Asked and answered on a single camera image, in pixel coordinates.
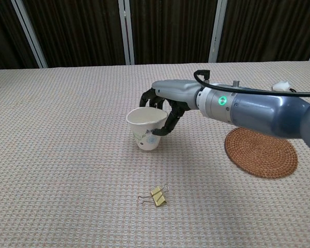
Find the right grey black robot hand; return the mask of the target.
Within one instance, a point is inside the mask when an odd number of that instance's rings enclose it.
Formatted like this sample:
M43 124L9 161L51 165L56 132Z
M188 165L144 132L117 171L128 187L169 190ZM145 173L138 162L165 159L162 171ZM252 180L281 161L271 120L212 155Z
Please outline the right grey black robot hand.
M186 111L198 109L196 98L202 91L201 84L191 80L163 80L152 83L151 88L142 94L140 107L145 107L149 102L150 107L162 109L166 100L172 108L164 126L154 129L152 134L166 136L171 133Z

